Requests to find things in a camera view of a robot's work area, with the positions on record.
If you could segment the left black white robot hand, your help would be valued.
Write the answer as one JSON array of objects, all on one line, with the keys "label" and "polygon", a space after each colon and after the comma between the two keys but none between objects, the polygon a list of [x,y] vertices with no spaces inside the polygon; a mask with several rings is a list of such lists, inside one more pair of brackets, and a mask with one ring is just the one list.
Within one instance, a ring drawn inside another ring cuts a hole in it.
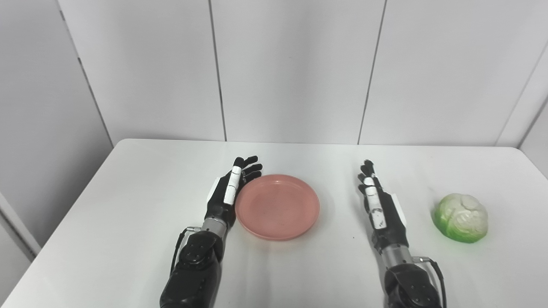
[{"label": "left black white robot hand", "polygon": [[235,158],[231,169],[213,185],[205,219],[220,220],[228,229],[234,225],[235,201],[240,191],[252,180],[262,176],[263,165],[258,160],[258,156]]}]

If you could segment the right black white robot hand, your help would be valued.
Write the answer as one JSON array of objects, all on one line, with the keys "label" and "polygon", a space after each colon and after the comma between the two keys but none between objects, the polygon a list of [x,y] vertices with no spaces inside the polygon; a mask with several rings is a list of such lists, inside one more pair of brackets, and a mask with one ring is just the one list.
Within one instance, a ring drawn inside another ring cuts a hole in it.
[{"label": "right black white robot hand", "polygon": [[374,163],[364,160],[360,166],[359,191],[372,226],[372,245],[381,253],[387,247],[409,247],[406,228],[392,195],[385,192],[376,176]]}]

